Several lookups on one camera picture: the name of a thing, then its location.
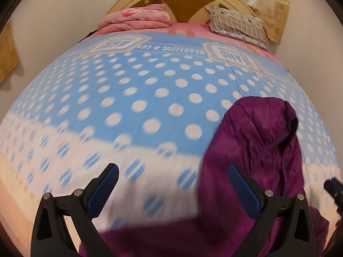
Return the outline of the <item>wooden headboard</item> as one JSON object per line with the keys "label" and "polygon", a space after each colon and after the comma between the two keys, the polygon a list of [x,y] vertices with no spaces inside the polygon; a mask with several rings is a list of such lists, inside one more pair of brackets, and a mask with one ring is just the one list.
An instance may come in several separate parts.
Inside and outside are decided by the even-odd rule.
{"label": "wooden headboard", "polygon": [[[164,0],[164,4],[171,20],[175,23],[207,23],[209,21],[207,5],[236,10],[247,15],[254,14],[253,10],[243,0]],[[145,0],[118,0],[108,13],[144,5]]]}

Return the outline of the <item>pink folded blanket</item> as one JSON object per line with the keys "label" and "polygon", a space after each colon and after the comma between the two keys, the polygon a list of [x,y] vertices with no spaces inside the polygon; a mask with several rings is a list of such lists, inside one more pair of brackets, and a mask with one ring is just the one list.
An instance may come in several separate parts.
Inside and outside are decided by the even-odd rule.
{"label": "pink folded blanket", "polygon": [[118,31],[169,28],[171,17],[164,4],[152,4],[143,7],[131,7],[109,13],[98,22],[98,34]]}

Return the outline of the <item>purple down jacket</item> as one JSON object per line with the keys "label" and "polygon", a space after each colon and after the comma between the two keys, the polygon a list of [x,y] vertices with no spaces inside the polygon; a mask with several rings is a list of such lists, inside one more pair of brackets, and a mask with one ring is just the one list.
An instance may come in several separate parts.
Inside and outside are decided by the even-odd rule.
{"label": "purple down jacket", "polygon": [[298,119],[290,103],[244,97],[225,113],[205,152],[198,182],[200,213],[192,219],[101,234],[116,256],[231,256],[254,222],[227,172],[239,166],[261,188],[285,197],[304,193]]}

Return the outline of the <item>polka dot bed sheet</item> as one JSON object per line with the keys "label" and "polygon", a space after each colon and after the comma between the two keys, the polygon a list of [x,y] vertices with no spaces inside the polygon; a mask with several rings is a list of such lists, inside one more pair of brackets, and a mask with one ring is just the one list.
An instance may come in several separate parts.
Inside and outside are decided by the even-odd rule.
{"label": "polka dot bed sheet", "polygon": [[203,155],[246,96],[294,108],[305,192],[333,230],[339,217],[323,183],[340,166],[307,94],[271,53],[179,23],[87,38],[19,95],[1,121],[1,224],[11,242],[29,256],[42,195],[85,187],[108,163],[120,179],[98,230],[195,215]]}

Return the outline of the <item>grey striped pillow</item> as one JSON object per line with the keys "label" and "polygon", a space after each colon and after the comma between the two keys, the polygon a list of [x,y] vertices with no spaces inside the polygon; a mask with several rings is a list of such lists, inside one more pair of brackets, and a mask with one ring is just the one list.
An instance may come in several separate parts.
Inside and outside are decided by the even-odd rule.
{"label": "grey striped pillow", "polygon": [[269,50],[262,19],[218,6],[206,6],[211,32]]}

